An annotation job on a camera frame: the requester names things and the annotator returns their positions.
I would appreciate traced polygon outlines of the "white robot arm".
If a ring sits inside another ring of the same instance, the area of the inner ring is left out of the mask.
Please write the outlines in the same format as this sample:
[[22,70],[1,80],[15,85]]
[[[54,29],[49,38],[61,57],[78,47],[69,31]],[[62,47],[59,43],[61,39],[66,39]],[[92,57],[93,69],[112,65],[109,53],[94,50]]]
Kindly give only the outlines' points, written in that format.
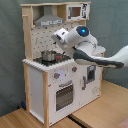
[[128,67],[128,45],[111,57],[102,57],[105,48],[98,45],[97,39],[84,25],[76,26],[70,31],[62,28],[54,32],[51,38],[79,65],[117,69]]

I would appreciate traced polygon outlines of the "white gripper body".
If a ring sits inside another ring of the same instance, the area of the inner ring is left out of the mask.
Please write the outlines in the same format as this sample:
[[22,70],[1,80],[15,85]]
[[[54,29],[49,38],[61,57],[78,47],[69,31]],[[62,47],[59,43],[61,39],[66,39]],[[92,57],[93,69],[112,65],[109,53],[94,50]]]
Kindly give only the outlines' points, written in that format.
[[57,31],[55,31],[51,38],[55,41],[55,42],[60,42],[60,43],[65,43],[67,42],[66,39],[66,35],[68,34],[68,31],[65,30],[64,28],[61,28]]

